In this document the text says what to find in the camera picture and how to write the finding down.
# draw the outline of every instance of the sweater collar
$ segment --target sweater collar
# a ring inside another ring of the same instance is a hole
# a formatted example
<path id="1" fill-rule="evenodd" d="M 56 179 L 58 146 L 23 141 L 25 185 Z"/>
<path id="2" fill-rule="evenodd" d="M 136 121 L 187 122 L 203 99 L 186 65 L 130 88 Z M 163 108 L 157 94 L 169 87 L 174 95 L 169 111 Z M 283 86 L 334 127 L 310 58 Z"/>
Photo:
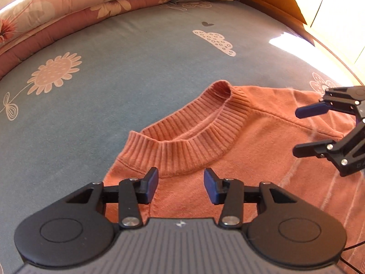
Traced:
<path id="1" fill-rule="evenodd" d="M 214 82 L 177 112 L 140 133 L 131 131 L 117 159 L 141 173 L 157 167 L 161 178 L 203 169 L 231 148 L 249 104 L 238 87 L 224 80 Z"/>

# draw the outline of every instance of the mattress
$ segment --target mattress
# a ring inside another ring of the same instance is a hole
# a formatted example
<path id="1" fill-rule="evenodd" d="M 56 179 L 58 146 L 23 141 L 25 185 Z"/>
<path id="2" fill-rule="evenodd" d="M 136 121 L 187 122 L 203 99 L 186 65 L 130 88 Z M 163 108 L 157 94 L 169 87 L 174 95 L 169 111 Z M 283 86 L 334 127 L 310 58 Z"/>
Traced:
<path id="1" fill-rule="evenodd" d="M 327 87 L 352 85 L 310 43 L 239 1 L 165 3 L 110 17 L 8 72 L 0 81 L 4 273 L 22 264 L 13 244 L 22 219 L 102 180 L 130 130 L 219 79 L 315 90 L 319 98 Z"/>

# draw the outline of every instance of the orange sweater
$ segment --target orange sweater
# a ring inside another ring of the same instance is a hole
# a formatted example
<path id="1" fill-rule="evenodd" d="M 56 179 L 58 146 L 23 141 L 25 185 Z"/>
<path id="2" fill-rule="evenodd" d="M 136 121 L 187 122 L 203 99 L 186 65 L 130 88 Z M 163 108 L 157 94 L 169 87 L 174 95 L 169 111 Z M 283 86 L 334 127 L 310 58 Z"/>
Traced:
<path id="1" fill-rule="evenodd" d="M 148 217 L 218 220 L 222 206 L 210 203 L 203 170 L 211 167 L 220 178 L 233 177 L 245 185 L 271 181 L 342 222 L 347 245 L 365 240 L 365 184 L 358 172 L 340 177 L 326 159 L 296 158 L 296 144 L 339 140 L 355 126 L 349 115 L 330 112 L 297 119 L 295 109 L 312 104 L 315 92 L 265 87 L 234 87 L 217 81 L 184 108 L 143 129 L 131 131 L 125 148 L 107 173 L 105 185 L 159 170 L 159 185 L 150 205 L 140 205 Z M 107 207 L 117 222 L 117 206 Z M 257 215 L 245 204 L 244 221 Z M 365 270 L 365 245 L 343 257 Z"/>

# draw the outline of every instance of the wooden bed frame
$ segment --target wooden bed frame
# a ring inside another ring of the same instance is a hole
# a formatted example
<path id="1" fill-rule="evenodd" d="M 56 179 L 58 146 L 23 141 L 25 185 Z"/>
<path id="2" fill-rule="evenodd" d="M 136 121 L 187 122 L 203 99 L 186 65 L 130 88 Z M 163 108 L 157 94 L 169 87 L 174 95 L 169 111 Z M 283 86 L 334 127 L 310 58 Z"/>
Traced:
<path id="1" fill-rule="evenodd" d="M 240 0 L 293 29 L 365 84 L 365 0 Z"/>

